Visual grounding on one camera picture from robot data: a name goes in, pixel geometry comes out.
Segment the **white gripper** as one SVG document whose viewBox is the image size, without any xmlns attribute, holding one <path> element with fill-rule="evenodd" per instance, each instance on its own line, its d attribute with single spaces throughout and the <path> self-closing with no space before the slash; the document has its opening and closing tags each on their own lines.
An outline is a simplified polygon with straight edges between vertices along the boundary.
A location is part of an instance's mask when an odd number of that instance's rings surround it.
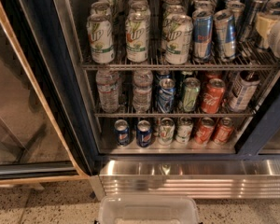
<svg viewBox="0 0 280 224">
<path fill-rule="evenodd" d="M 280 15 L 259 12 L 256 30 L 263 39 L 268 39 L 273 54 L 280 59 Z"/>
</svg>

